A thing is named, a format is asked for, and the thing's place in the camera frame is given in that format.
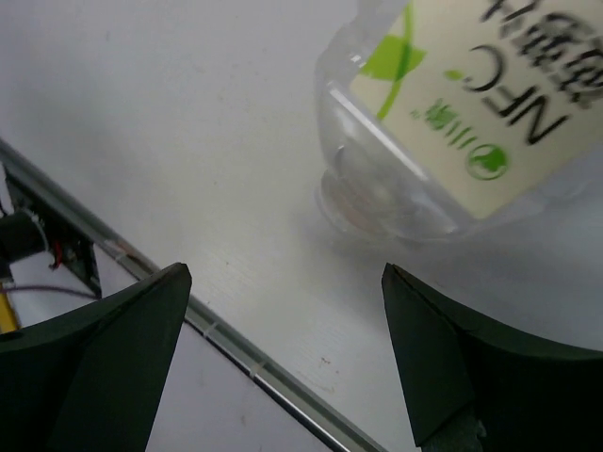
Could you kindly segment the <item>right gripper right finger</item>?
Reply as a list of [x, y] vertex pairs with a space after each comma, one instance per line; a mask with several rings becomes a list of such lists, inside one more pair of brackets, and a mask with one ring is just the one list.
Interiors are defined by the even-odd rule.
[[399, 381], [424, 451], [598, 451], [602, 355], [450, 299], [399, 266], [382, 275]]

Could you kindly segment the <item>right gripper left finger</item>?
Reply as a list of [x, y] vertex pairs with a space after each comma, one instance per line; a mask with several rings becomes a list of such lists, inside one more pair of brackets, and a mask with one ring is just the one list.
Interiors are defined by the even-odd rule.
[[1, 336], [4, 451], [143, 451], [191, 290], [177, 263]]

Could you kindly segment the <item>orange label white cap bottle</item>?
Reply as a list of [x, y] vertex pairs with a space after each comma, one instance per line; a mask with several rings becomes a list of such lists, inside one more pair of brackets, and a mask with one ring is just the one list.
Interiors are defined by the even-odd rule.
[[341, 230], [449, 241], [602, 186], [598, 1], [382, 1], [316, 70]]

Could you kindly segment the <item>aluminium table edge rail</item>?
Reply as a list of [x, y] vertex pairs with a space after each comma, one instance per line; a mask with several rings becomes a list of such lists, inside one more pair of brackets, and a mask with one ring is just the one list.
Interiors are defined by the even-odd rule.
[[[131, 276], [142, 279], [157, 265], [116, 234], [81, 202], [53, 182], [26, 158], [1, 142], [1, 163], [14, 179], [82, 235], [99, 246]], [[248, 380], [333, 451], [383, 451], [384, 447], [313, 393], [266, 353], [232, 328], [195, 297], [187, 307], [185, 323]]]

